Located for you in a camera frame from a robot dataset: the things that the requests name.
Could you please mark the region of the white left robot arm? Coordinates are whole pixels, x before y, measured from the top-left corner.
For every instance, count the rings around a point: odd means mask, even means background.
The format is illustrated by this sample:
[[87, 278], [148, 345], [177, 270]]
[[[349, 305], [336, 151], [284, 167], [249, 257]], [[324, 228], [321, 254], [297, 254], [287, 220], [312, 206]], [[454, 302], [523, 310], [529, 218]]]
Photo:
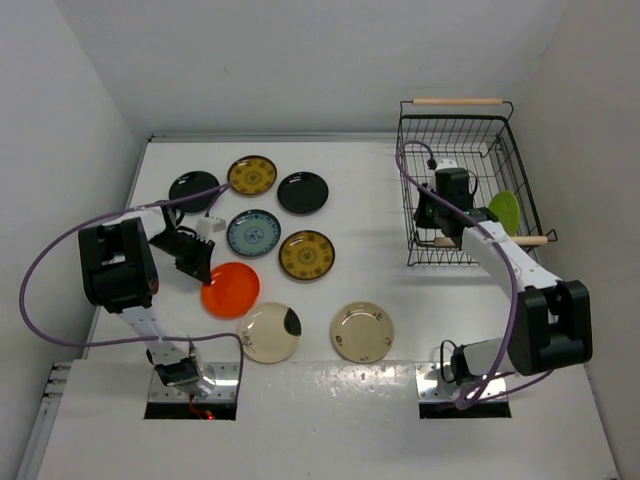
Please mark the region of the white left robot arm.
[[212, 281], [215, 243], [176, 226], [168, 207], [139, 209], [78, 232], [85, 295], [117, 315], [146, 347], [160, 382], [190, 397], [204, 397], [206, 367], [192, 340], [185, 347], [168, 338], [153, 307], [159, 275], [151, 248], [174, 259], [176, 269], [203, 285]]

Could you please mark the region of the lime green plate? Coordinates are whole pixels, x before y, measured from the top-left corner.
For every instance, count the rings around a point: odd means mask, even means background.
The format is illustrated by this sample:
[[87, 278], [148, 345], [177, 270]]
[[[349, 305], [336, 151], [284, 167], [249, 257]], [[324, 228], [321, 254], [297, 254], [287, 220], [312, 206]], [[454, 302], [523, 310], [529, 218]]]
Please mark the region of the lime green plate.
[[490, 201], [488, 209], [497, 217], [505, 232], [516, 236], [520, 225], [520, 203], [511, 191], [500, 191]]

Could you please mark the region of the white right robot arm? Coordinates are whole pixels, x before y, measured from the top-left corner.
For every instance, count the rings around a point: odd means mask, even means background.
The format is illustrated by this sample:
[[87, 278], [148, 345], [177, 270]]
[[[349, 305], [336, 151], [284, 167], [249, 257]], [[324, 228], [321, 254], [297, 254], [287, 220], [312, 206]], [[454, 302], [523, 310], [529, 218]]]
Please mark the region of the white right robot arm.
[[421, 187], [420, 208], [491, 275], [511, 302], [502, 337], [455, 347], [451, 380], [462, 386], [489, 372], [532, 376], [592, 359], [587, 287], [543, 268], [511, 238], [495, 214], [475, 207], [465, 169], [436, 168], [433, 184]]

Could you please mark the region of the orange plate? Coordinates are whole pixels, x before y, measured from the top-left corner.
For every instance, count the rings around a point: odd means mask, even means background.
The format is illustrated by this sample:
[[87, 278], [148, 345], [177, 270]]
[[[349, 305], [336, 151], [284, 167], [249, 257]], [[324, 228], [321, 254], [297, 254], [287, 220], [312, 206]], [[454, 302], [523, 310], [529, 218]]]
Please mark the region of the orange plate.
[[201, 288], [201, 301], [204, 309], [216, 318], [242, 317], [260, 296], [260, 278], [246, 263], [219, 264], [211, 271], [211, 276], [211, 284]]

